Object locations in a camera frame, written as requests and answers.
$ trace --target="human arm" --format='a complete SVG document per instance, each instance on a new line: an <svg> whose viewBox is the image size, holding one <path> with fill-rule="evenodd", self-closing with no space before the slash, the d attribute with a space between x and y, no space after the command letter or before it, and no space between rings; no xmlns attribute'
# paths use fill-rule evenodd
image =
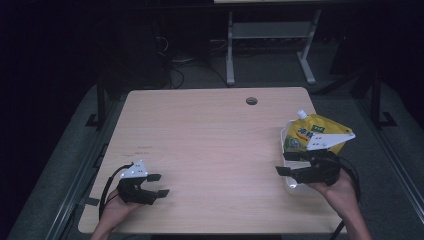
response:
<svg viewBox="0 0 424 240"><path fill-rule="evenodd" d="M91 240L106 240L110 233L118 224L123 222L133 211L143 206L143 204L128 202L125 203L118 195L118 190L113 190L107 199L102 217L96 229L91 235Z"/></svg>
<svg viewBox="0 0 424 240"><path fill-rule="evenodd" d="M345 170L340 170L339 180L331 186L325 183L310 183L308 186L320 192L342 218L351 240L372 239L359 209L355 184Z"/></svg>

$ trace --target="wooden table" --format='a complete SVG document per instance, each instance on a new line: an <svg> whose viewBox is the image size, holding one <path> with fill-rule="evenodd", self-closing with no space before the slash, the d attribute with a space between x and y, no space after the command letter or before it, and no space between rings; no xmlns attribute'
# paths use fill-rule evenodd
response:
<svg viewBox="0 0 424 240"><path fill-rule="evenodd" d="M143 159L162 179L142 187L171 191L134 212L118 232L333 232L340 218L327 202L289 194L275 170L282 165L280 131L299 109L315 112L303 88L133 91L90 197L100 199L118 167ZM118 180L119 174L110 191ZM86 205L79 230L90 233L97 223L98 207Z"/></svg>

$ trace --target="snack bag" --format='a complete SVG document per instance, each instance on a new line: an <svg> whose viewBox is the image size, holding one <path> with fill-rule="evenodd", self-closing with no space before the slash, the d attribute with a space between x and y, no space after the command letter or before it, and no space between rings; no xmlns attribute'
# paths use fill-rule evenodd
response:
<svg viewBox="0 0 424 240"><path fill-rule="evenodd" d="M287 136L284 140L284 152L303 152L307 151L309 140L314 133L322 134L350 134L352 129L341 125L331 119L317 114L307 115L305 111L297 112L299 119L293 121L287 130ZM329 151L337 154L345 142L339 143L328 148Z"/></svg>

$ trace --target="gray carpet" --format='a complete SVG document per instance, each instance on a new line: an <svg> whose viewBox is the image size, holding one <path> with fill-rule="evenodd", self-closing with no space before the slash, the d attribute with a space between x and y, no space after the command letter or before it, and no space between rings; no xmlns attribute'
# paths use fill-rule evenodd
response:
<svg viewBox="0 0 424 240"><path fill-rule="evenodd" d="M337 46L315 44L309 61L318 83L309 86L296 60L295 51L283 49L278 53L236 57L234 87L286 87L302 86L309 91L330 84L338 76L328 74L334 49ZM210 64L194 62L177 69L184 74L181 88L223 88L226 87L223 56L210 59ZM175 83L182 81L177 72L171 72ZM349 141L340 155L350 160L361 177L362 210L374 239L424 239L424 225L411 204L407 192L396 175L386 151L380 143L383 133L393 145L396 153L417 188L424 189L423 169L424 142L422 129L404 110L397 94L383 86L382 110L389 111L398 127L387 127L377 132L367 116L367 99L358 101L348 94L351 83L327 96L312 96L317 113L351 127L356 138ZM88 239L79 233L77 226L83 210L84 197L90 190L95 176L96 162L100 159L102 147L110 139L120 110L125 102L107 101L107 123L100 131L86 127L90 114L96 113L96 91L93 87L81 102L55 152L46 166L42 177L16 222L9 239L43 239L46 236L60 236L61 239ZM80 166L87 165L83 176L77 175ZM72 185L78 183L74 196L67 195ZM59 221L55 221L58 212ZM60 225L60 231L52 234L52 225ZM150 236L114 234L111 239L150 239ZM329 239L329 236L283 235L282 239ZM341 235L338 239L347 239Z"/></svg>

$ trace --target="round hole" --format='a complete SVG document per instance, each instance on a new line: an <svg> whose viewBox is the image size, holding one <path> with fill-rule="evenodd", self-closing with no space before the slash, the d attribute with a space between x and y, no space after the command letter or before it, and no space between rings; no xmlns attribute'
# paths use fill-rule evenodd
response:
<svg viewBox="0 0 424 240"><path fill-rule="evenodd" d="M254 97L248 97L246 98L246 103L249 105L256 105L258 103L258 99Z"/></svg>

